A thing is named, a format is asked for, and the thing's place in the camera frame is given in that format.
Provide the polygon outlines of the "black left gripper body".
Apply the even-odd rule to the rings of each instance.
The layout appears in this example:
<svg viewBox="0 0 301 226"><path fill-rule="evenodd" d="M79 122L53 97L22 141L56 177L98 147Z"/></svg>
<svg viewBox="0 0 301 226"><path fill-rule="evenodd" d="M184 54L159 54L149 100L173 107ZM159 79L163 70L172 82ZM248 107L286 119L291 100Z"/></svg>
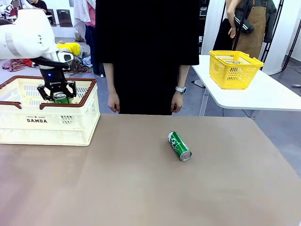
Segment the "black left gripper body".
<svg viewBox="0 0 301 226"><path fill-rule="evenodd" d="M56 92L68 93L67 80L62 68L40 69L40 72L44 79L44 86L51 94Z"/></svg>

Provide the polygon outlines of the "person's right hand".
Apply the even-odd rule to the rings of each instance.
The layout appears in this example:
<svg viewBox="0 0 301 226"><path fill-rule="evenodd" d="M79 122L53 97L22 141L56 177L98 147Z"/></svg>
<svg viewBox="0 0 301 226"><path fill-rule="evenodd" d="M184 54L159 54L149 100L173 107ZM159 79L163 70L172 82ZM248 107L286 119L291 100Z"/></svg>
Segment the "person's right hand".
<svg viewBox="0 0 301 226"><path fill-rule="evenodd" d="M108 107L114 113L120 112L119 97L116 92L110 92L108 96Z"/></svg>

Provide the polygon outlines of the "person's left hand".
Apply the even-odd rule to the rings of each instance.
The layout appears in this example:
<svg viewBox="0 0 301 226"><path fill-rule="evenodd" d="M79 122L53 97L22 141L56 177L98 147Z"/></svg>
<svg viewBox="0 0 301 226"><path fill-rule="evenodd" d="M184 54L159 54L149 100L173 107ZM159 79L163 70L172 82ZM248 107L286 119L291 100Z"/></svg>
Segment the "person's left hand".
<svg viewBox="0 0 301 226"><path fill-rule="evenodd" d="M178 113L183 107L183 94L175 92L171 102L171 112Z"/></svg>

